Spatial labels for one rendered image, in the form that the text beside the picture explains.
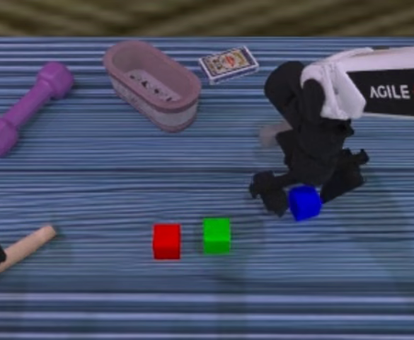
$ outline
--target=wooden rolling pin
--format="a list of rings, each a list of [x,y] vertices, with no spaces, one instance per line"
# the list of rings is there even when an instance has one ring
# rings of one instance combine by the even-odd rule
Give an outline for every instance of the wooden rolling pin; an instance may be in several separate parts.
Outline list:
[[[7,260],[0,264],[0,273],[37,251],[54,236],[56,236],[54,228],[51,225],[46,225],[12,244],[5,250]]]

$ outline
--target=blue cube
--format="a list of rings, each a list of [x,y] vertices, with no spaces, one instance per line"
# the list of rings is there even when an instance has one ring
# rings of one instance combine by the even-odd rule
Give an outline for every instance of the blue cube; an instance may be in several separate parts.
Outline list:
[[[296,221],[319,215],[321,206],[321,197],[312,186],[298,186],[289,191],[289,208]]]

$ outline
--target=red cube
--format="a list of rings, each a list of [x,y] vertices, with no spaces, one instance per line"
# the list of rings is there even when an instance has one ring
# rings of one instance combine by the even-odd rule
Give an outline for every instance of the red cube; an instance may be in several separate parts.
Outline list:
[[[180,229],[180,225],[153,226],[153,256],[156,260],[180,259]]]

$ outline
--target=striped tablecloth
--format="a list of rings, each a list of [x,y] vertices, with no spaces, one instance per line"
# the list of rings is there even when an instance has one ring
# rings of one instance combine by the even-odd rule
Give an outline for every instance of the striped tablecloth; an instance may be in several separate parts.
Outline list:
[[[414,39],[147,39],[202,77],[197,121],[179,134],[115,96],[101,58],[117,41],[0,38],[0,113],[46,61],[77,81],[0,159],[1,244],[47,222],[60,231],[0,276],[0,339],[414,340],[414,121],[356,121],[347,146],[368,151],[368,182],[316,219],[278,219],[247,193],[256,171],[283,170],[258,145],[280,119],[269,72]],[[237,45],[260,72],[209,86],[197,58]],[[214,216],[231,218],[229,256],[202,255]],[[152,259],[156,222],[182,225],[181,261]]]

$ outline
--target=pink plastic container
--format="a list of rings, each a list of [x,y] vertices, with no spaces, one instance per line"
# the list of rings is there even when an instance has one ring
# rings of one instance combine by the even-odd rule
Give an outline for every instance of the pink plastic container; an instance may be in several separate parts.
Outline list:
[[[103,64],[115,93],[162,130],[178,132],[195,120],[200,80],[162,51],[123,41],[106,52]]]

